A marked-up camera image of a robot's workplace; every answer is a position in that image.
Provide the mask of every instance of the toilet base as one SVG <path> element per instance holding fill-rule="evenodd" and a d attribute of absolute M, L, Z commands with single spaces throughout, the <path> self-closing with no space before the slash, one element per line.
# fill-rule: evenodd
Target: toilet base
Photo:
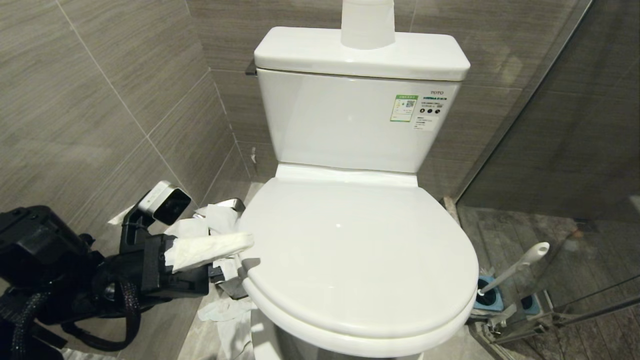
<path fill-rule="evenodd" d="M 311 345 L 277 327 L 258 309 L 251 313 L 251 336 L 255 360 L 365 360 Z M 394 360 L 424 360 L 423 354 L 396 357 Z"/>

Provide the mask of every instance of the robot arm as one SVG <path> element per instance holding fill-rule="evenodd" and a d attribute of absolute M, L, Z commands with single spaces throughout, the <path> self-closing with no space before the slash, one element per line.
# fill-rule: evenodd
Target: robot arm
<path fill-rule="evenodd" d="M 7 354 L 3 349 L 8 351 L 12 343 L 14 359 L 31 358 L 26 352 L 30 334 L 44 330 L 33 326 L 34 318 L 60 324 L 89 346 L 121 350 L 135 338 L 141 311 L 172 299 L 207 295 L 211 265 L 172 274 L 164 265 L 164 252 L 175 237 L 148 231 L 156 220 L 173 224 L 190 202 L 182 190 L 161 181 L 126 214 L 120 252 L 106 258 L 91 250 L 94 239 L 89 234 L 77 235 L 46 206 L 1 213 L 0 277 L 12 287 L 0 298 L 0 323 L 14 332 L 11 339 L 0 338 L 0 355 Z M 95 317 L 126 317 L 125 340 L 102 340 L 74 324 Z M 51 336 L 49 341 L 47 336 L 37 338 L 60 347 Z"/>

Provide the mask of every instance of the glass panel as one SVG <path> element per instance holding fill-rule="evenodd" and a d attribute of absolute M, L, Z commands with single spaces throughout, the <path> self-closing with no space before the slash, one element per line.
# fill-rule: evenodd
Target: glass panel
<path fill-rule="evenodd" d="M 539 263 L 500 286 L 506 305 L 547 289 L 588 313 L 640 294 L 637 1 L 595 1 L 458 203 L 480 265 Z"/>

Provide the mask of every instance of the black cable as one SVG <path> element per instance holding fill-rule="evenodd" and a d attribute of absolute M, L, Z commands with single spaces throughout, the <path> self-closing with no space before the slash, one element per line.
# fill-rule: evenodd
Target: black cable
<path fill-rule="evenodd" d="M 27 340 L 31 336 L 29 330 L 33 325 L 36 314 L 47 302 L 51 293 L 36 293 L 32 295 L 24 306 L 20 318 L 15 324 L 13 339 L 11 342 L 12 360 L 25 360 L 27 358 Z"/>
<path fill-rule="evenodd" d="M 138 292 L 136 286 L 127 279 L 120 279 L 120 289 L 124 298 L 126 334 L 124 341 L 109 341 L 91 335 L 89 332 L 80 329 L 74 322 L 62 324 L 62 329 L 75 336 L 83 343 L 101 351 L 120 351 L 127 347 L 138 335 L 140 329 L 140 304 L 138 303 Z"/>

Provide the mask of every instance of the toilet seat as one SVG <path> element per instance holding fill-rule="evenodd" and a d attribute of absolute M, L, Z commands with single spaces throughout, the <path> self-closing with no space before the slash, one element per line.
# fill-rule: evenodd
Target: toilet seat
<path fill-rule="evenodd" d="M 239 222 L 258 308 L 291 334 L 356 356 L 404 356 L 468 318 L 477 258 L 415 176 L 279 165 Z"/>

